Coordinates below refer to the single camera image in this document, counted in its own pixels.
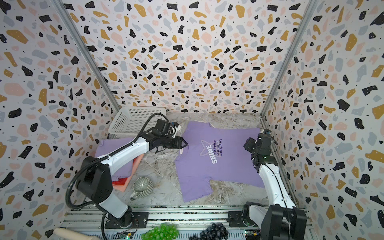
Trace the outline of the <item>purple SHINE t-shirt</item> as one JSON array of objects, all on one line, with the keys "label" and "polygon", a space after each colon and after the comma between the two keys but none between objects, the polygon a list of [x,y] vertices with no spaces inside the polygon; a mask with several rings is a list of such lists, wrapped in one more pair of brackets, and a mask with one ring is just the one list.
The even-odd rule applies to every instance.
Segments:
[{"label": "purple SHINE t-shirt", "polygon": [[210,181],[226,181],[264,187],[253,166],[246,140],[259,128],[218,129],[209,123],[191,121],[183,134],[187,147],[175,160],[183,201],[190,202],[213,193]]}]

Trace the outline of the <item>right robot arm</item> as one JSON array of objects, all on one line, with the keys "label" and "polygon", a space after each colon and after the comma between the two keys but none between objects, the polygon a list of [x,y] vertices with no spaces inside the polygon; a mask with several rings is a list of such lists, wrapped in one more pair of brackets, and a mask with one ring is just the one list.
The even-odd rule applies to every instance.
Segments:
[{"label": "right robot arm", "polygon": [[248,138],[244,149],[251,153],[254,168],[263,180],[269,207],[246,203],[242,218],[250,220],[259,227],[260,240],[303,240],[307,227],[305,211],[297,208],[285,188],[280,168],[272,156],[272,144],[277,141],[271,130],[264,129],[256,139]]}]

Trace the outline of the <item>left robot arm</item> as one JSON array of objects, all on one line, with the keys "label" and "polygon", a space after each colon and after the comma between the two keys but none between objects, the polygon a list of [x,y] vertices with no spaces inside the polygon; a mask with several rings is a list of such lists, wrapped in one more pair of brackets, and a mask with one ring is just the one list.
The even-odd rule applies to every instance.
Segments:
[{"label": "left robot arm", "polygon": [[133,217],[132,209],[113,191],[112,175],[136,157],[158,147],[180,150],[188,146],[181,136],[169,136],[151,128],[140,133],[128,144],[99,158],[86,158],[73,178],[71,186],[83,193],[90,204],[100,211],[123,222]]}]

